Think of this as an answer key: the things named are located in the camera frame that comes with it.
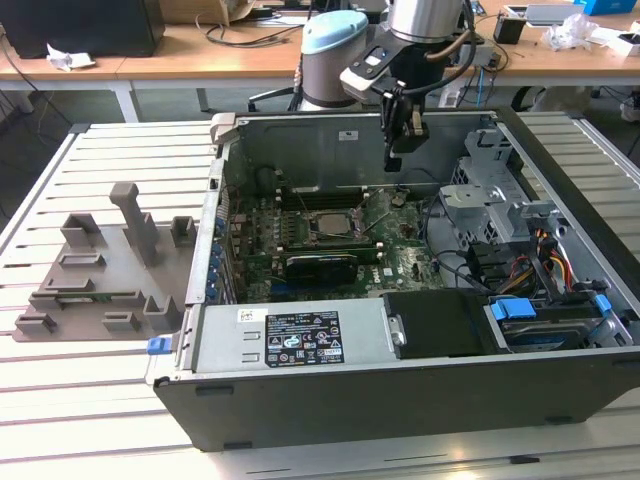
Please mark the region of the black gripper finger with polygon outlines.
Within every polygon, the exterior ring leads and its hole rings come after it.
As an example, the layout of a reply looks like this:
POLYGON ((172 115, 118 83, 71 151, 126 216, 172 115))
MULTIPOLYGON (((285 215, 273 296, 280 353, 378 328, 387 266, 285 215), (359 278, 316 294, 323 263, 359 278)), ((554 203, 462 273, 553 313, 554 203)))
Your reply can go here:
POLYGON ((382 96, 381 131, 384 136, 384 171, 399 172, 402 156, 415 152, 430 137, 423 120, 424 101, 400 88, 382 96))

